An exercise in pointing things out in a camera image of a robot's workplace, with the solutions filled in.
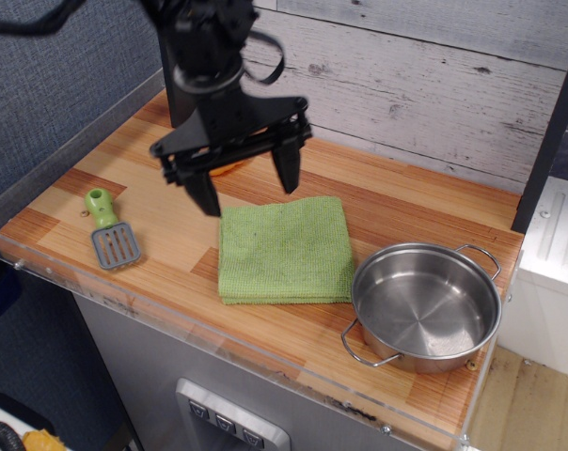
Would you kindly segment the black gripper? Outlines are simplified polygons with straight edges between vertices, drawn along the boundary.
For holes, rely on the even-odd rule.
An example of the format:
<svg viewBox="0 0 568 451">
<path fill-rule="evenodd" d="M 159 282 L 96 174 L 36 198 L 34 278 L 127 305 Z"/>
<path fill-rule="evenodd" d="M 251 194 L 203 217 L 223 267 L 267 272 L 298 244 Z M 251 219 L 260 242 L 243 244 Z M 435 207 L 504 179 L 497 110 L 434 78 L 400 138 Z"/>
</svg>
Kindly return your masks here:
<svg viewBox="0 0 568 451">
<path fill-rule="evenodd" d="M 286 194 L 299 185 L 300 148 L 311 136 L 304 97 L 253 97 L 242 90 L 238 71 L 228 79 L 190 79 L 179 84 L 196 102 L 194 113 L 150 147 L 167 182 L 184 185 L 208 216 L 221 209 L 209 172 L 270 151 Z"/>
</svg>

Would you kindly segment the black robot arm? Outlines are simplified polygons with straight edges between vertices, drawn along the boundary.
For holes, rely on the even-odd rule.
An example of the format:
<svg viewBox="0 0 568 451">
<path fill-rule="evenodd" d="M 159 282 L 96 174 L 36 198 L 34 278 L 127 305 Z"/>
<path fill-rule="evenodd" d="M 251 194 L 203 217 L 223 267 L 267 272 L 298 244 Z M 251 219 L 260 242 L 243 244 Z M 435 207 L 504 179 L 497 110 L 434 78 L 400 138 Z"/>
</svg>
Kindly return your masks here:
<svg viewBox="0 0 568 451">
<path fill-rule="evenodd" d="M 300 150 L 311 136 L 304 97 L 244 93 L 241 51 L 247 39 L 279 48 L 254 30 L 250 1 L 146 1 L 170 74 L 173 131 L 150 148 L 167 182 L 185 188 L 207 215 L 221 214 L 211 171 L 269 152 L 285 193 L 299 184 Z"/>
</svg>

